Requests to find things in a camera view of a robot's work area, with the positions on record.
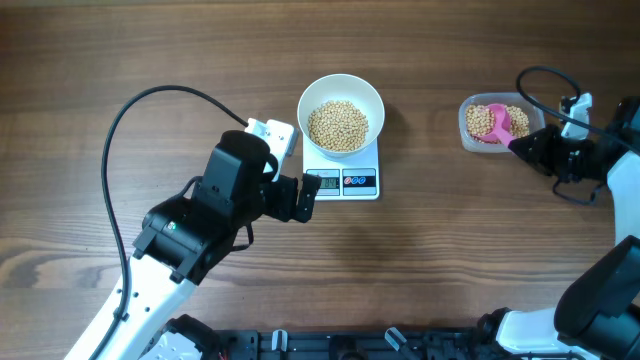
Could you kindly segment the pink plastic scoop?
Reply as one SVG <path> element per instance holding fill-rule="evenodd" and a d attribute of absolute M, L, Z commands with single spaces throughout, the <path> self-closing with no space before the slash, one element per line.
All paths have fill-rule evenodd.
<path fill-rule="evenodd" d="M 487 106 L 490 110 L 494 112 L 495 125 L 491 130 L 491 132 L 486 136 L 482 136 L 481 139 L 484 140 L 485 143 L 499 142 L 502 145 L 507 147 L 507 145 L 512 140 L 514 140 L 515 137 L 509 133 L 511 120 L 510 120 L 509 114 L 506 112 L 505 105 L 494 103 L 494 104 L 483 105 L 483 106 Z"/>

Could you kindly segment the white bowl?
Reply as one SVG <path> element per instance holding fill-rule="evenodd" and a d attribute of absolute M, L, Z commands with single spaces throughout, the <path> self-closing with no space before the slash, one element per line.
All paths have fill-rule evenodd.
<path fill-rule="evenodd" d="M 331 100 L 352 102 L 368 119 L 369 131 L 365 142 L 355 151 L 329 151 L 316 145 L 310 138 L 307 125 L 311 112 Z M 385 122 L 385 107 L 378 91 L 367 81 L 349 74 L 331 74 L 314 81 L 305 89 L 298 102 L 297 117 L 304 138 L 310 140 L 317 150 L 330 158 L 344 158 L 362 151 L 377 140 Z"/>

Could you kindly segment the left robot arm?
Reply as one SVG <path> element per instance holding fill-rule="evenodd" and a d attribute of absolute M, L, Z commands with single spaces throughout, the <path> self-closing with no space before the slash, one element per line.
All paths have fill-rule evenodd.
<path fill-rule="evenodd" d="M 264 170 L 277 165 L 264 140 L 225 132 L 204 174 L 187 185 L 191 196 L 177 194 L 145 215 L 125 273 L 68 358 L 139 358 L 207 273 L 238 250 L 240 229 L 263 215 L 309 221 L 320 177 L 297 180 Z"/>

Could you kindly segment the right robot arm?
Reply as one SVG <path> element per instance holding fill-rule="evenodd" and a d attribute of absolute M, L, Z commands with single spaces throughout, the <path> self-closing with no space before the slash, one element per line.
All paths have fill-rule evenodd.
<path fill-rule="evenodd" d="M 502 309 L 474 332 L 478 358 L 636 359 L 639 356 L 639 99 L 618 105 L 593 142 L 549 125 L 510 141 L 528 165 L 561 182 L 595 180 L 609 188 L 615 245 L 573 282 L 558 304 L 538 311 Z"/>

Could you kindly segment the white digital kitchen scale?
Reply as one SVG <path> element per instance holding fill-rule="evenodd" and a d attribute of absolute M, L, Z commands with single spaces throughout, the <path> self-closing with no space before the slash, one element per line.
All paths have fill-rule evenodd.
<path fill-rule="evenodd" d="M 377 142 L 354 155 L 330 158 L 304 138 L 303 171 L 322 178 L 319 201 L 376 200 L 381 193 Z"/>

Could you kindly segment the soybeans in bowl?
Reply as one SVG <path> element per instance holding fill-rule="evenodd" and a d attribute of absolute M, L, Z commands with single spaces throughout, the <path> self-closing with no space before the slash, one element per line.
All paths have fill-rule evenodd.
<path fill-rule="evenodd" d="M 311 140 L 334 152 L 360 148 L 369 131 L 364 113 L 347 100 L 331 100 L 313 110 L 307 125 Z"/>

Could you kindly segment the clear plastic container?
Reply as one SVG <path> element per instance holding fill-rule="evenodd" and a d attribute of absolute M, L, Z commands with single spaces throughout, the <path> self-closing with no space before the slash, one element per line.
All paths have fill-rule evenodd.
<path fill-rule="evenodd" d="M 492 103 L 501 103 L 520 108 L 528 117 L 530 133 L 545 127 L 545 120 L 542 111 L 528 103 L 517 92 L 481 93 L 472 95 L 460 105 L 458 111 L 460 136 L 465 150 L 475 153 L 509 153 L 508 148 L 503 144 L 481 143 L 474 139 L 467 130 L 465 118 L 467 108 L 472 105 L 487 106 Z"/>

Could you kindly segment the soybeans in container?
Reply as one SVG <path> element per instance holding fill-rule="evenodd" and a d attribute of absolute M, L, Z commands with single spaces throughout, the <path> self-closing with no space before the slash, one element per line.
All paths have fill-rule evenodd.
<path fill-rule="evenodd" d="M 508 105 L 505 106 L 505 109 L 511 120 L 509 133 L 516 138 L 529 135 L 530 122 L 523 110 L 519 107 Z M 488 135 L 493 129 L 495 125 L 495 114 L 487 106 L 470 105 L 465 110 L 465 121 L 470 136 L 474 140 L 484 143 L 481 137 Z"/>

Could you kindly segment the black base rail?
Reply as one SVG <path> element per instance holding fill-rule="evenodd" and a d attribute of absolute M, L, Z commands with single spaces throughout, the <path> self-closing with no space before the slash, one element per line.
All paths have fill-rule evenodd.
<path fill-rule="evenodd" d="M 183 314 L 148 341 L 142 359 L 503 359 L 482 329 L 441 328 L 377 332 L 213 330 Z"/>

